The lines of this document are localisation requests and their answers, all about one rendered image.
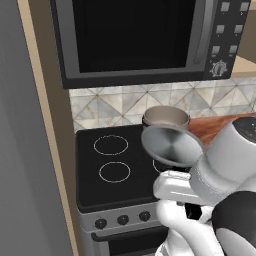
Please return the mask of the black glass hob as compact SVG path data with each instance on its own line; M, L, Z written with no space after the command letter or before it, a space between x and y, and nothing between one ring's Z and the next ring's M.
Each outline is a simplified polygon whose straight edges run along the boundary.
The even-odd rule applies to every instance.
M154 160L144 150L141 124L79 130L76 133L76 201L82 213L154 202L161 172L187 173Z

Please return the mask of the beige cupboard side panel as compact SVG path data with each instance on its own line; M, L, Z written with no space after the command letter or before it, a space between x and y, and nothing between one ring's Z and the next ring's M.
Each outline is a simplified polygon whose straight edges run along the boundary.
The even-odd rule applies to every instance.
M75 200L75 139L62 88L49 0L17 0L73 256L82 256Z

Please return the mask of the tan metal pot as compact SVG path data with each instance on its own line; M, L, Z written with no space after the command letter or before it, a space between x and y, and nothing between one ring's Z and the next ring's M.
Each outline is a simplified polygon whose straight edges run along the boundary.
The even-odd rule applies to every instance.
M171 125L187 129L189 123L190 116L185 111L168 105L153 106L147 109L142 117L144 127Z

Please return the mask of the grey metal pan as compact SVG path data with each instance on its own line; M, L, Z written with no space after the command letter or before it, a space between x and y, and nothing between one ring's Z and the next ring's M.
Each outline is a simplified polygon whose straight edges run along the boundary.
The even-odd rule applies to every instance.
M205 153L202 141L187 129L151 125L141 134L144 150L154 160L177 167L192 167Z

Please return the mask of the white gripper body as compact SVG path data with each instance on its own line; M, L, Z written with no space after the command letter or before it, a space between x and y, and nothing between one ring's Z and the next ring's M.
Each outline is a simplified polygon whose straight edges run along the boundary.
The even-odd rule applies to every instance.
M179 171L161 172L153 185L153 194L161 200L171 200L197 205L209 205L190 186L191 175Z

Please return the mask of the silver stove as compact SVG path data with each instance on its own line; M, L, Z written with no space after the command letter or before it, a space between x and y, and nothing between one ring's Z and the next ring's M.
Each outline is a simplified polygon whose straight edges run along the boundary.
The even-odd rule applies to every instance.
M99 245L92 240L91 233L96 233L98 236L105 236L150 227L162 226L156 216L157 201L158 198L156 198L154 202L147 204L133 205L93 213L82 213L78 209L84 246L84 255L100 256ZM151 214L150 219L146 222L143 222L139 219L139 214L143 211L149 211ZM129 222L126 225L120 225L117 222L117 218L121 215L127 215L129 217ZM100 218L104 218L107 220L107 225L104 229L97 229L95 227L95 221Z

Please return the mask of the grey fridge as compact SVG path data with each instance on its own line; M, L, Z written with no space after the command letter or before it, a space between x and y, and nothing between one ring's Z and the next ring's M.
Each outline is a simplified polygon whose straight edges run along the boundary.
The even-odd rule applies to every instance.
M0 0L0 256L73 256L17 0Z

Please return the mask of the black oven door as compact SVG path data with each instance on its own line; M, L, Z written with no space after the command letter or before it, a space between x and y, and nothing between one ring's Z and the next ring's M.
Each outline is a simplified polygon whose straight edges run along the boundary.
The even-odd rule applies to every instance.
M167 234L168 232L157 232L126 239L95 242L99 245L100 256L154 256Z

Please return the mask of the silver microwave knob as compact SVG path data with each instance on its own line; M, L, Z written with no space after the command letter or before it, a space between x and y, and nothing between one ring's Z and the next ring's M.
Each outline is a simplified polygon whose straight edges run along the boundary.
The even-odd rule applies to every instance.
M214 62L210 73L213 77L221 77L227 71L227 63L223 60Z

